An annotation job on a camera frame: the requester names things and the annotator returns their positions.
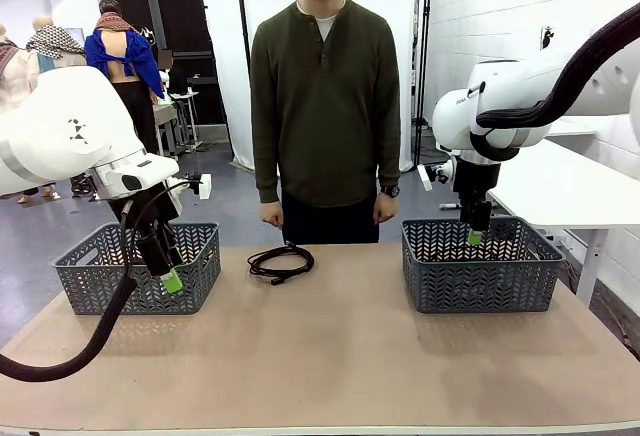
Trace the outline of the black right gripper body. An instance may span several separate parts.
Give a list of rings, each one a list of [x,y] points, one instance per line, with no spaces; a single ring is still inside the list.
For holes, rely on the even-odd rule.
[[[461,210],[465,215],[490,215],[492,203],[487,192],[498,182],[500,165],[481,165],[455,157],[456,168],[453,191],[458,195]]]

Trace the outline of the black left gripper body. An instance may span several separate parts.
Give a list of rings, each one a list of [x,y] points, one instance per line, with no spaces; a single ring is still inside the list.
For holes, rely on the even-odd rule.
[[[127,230],[134,229],[144,237],[155,233],[160,221],[176,219],[179,211],[172,196],[166,183],[158,183],[133,196],[113,200],[112,211],[121,224],[120,241],[127,241]]]

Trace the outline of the person's left hand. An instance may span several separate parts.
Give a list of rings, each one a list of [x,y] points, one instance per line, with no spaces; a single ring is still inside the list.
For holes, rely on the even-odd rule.
[[[374,223],[380,225],[393,219],[398,213],[398,201],[396,198],[379,193],[374,206]]]

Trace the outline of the person's right hand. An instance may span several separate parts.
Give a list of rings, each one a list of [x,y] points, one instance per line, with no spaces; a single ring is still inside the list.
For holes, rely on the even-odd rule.
[[[263,203],[260,205],[260,218],[263,222],[282,229],[284,225],[284,213],[279,201]]]

